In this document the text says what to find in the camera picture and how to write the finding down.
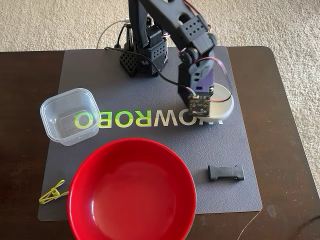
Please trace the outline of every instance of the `plastic container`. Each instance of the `plastic container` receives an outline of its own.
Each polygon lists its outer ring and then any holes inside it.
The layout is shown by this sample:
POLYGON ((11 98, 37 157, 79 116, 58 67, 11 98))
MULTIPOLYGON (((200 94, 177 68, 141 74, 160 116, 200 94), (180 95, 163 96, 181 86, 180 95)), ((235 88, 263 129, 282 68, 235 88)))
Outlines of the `plastic container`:
POLYGON ((84 88, 76 88, 47 99, 40 115, 48 137, 71 146, 95 136, 101 118, 94 96, 84 88))

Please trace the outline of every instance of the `circuit board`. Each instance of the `circuit board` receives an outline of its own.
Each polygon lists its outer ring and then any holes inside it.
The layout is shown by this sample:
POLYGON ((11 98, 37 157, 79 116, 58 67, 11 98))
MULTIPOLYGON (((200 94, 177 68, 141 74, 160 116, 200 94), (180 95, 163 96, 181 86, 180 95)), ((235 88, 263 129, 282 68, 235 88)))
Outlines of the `circuit board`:
POLYGON ((210 96, 189 96, 188 106, 190 116, 207 117, 209 116, 210 96))

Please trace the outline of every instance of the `floor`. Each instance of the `floor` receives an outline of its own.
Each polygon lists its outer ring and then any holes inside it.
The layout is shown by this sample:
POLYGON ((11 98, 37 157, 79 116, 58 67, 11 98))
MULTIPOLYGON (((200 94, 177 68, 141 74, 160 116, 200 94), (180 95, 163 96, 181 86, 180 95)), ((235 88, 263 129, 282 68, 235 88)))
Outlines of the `floor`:
MULTIPOLYGON (((2 0, 0 51, 95 48, 107 25, 128 16, 127 1, 2 0)), ((212 25, 211 32, 220 45, 267 46, 273 50, 320 189, 320 1, 190 2, 212 25)), ((110 28, 100 46, 114 46, 120 27, 119 23, 110 28)))

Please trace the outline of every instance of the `red bowl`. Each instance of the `red bowl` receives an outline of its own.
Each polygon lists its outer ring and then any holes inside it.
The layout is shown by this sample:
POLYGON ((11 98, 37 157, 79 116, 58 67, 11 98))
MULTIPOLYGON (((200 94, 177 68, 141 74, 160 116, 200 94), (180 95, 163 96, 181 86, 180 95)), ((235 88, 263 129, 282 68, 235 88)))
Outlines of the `red bowl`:
POLYGON ((79 240, 183 240, 195 217, 196 189, 170 148, 123 138, 101 146, 81 164, 67 212, 79 240))

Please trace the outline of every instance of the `robotic arm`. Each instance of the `robotic arm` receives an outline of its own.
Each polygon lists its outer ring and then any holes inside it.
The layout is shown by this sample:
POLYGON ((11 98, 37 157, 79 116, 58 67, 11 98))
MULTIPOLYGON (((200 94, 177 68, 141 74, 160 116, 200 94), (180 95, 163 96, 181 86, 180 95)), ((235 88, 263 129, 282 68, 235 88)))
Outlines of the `robotic arm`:
POLYGON ((130 76, 137 72, 153 75, 157 73, 155 67, 161 71, 167 63, 167 40, 164 36, 165 33, 170 34, 180 50, 182 61, 178 67, 178 94, 188 106, 190 115, 209 116, 210 97, 214 90, 214 62, 199 60, 214 56, 216 38, 207 33, 209 27, 205 20, 192 12, 193 7, 186 0, 129 0, 128 6, 131 29, 127 30, 125 50, 140 55, 123 53, 121 65, 130 76), (148 57, 153 64, 141 55, 148 57))

